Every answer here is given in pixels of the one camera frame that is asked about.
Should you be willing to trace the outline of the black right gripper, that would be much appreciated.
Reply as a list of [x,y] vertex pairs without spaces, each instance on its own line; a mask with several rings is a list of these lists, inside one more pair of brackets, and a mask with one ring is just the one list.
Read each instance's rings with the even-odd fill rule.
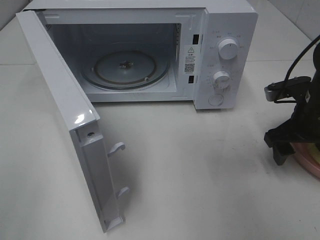
[[320,84],[311,82],[305,96],[300,98],[290,119],[264,135],[268,147],[272,147],[273,159],[282,166],[295,154],[290,143],[314,143],[320,146]]

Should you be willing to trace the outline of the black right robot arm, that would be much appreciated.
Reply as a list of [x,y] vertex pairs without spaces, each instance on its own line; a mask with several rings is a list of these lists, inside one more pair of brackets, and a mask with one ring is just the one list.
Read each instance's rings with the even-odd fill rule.
[[[289,78],[301,58],[316,46],[313,51],[313,77]],[[275,104],[296,104],[287,121],[268,130],[264,141],[273,151],[277,165],[285,163],[288,156],[295,153],[293,143],[312,143],[320,146],[320,37],[317,36],[294,60],[283,81],[272,83],[264,88],[265,97]]]

